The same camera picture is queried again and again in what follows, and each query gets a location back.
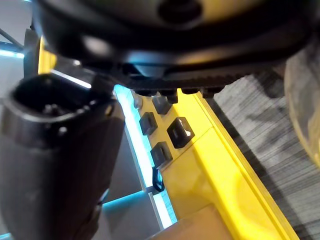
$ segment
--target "yellow plastic rail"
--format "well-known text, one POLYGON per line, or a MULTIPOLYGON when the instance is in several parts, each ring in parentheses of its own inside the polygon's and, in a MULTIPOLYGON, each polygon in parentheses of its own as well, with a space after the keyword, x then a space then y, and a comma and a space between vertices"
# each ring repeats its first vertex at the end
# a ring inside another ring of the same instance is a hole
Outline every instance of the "yellow plastic rail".
POLYGON ((214 204, 234 239, 299 239, 201 94, 178 90, 178 98, 166 115, 157 114, 150 97, 143 98, 140 110, 141 116, 153 112, 158 125, 149 137, 151 147, 167 142, 172 154, 161 174, 177 218, 214 204), (176 117, 186 117, 195 134, 181 149, 167 134, 176 117))

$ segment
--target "beige object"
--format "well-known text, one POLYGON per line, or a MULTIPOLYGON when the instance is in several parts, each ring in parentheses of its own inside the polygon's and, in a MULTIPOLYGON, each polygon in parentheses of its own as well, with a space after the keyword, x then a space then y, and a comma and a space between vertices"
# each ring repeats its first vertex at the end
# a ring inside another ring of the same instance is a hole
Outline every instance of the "beige object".
POLYGON ((209 205, 149 240, 232 240, 218 210, 209 205))

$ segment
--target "striped gray surface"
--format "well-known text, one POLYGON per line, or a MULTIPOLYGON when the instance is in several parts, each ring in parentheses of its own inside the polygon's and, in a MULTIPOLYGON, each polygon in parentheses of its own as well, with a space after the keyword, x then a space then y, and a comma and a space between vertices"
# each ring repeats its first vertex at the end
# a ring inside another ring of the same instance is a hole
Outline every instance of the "striped gray surface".
POLYGON ((320 170, 289 118, 273 72, 246 76, 208 103, 302 240, 320 240, 320 170))

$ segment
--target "black square clip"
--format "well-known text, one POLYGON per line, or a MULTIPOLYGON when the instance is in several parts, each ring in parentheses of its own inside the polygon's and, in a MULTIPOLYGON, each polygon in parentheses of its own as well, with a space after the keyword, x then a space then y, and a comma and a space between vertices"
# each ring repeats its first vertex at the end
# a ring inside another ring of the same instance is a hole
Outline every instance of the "black square clip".
POLYGON ((151 156, 155 168, 160 167, 163 163, 173 159, 168 144, 165 141, 158 142, 151 150, 151 156))
POLYGON ((175 149, 181 149, 195 136, 187 119, 177 117, 166 130, 175 149))
POLYGON ((172 107, 172 104, 168 102, 165 96, 152 97, 152 103, 156 112, 160 115, 166 115, 172 107))
POLYGON ((145 112, 141 117, 139 123, 142 134, 146 136, 150 136, 158 127, 153 112, 145 112))

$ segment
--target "yellow panel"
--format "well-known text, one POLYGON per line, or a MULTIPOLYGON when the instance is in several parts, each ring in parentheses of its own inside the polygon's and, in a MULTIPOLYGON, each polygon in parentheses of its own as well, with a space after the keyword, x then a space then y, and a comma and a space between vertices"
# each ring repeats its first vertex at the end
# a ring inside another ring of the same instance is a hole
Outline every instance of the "yellow panel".
POLYGON ((269 215, 213 128, 161 173, 179 219, 213 203, 235 239, 298 239, 269 215))
POLYGON ((45 50, 45 41, 44 41, 44 38, 41 37, 38 73, 39 74, 50 73, 51 69, 53 69, 56 64, 56 61, 57 61, 56 55, 45 50))
POLYGON ((178 158, 186 149, 192 146, 209 128, 212 128, 210 120, 206 117, 206 114, 197 103, 197 100, 193 95, 183 94, 180 89, 177 91, 179 103, 173 104, 172 108, 166 115, 160 115, 156 112, 155 106, 152 103, 151 97, 143 98, 143 106, 139 111, 140 116, 145 112, 153 112, 158 128, 149 136, 151 147, 154 147, 158 142, 167 142, 173 159, 178 158), (190 124, 194 137, 192 140, 181 149, 175 149, 169 135, 167 134, 167 128, 174 121, 176 117, 186 117, 190 124))

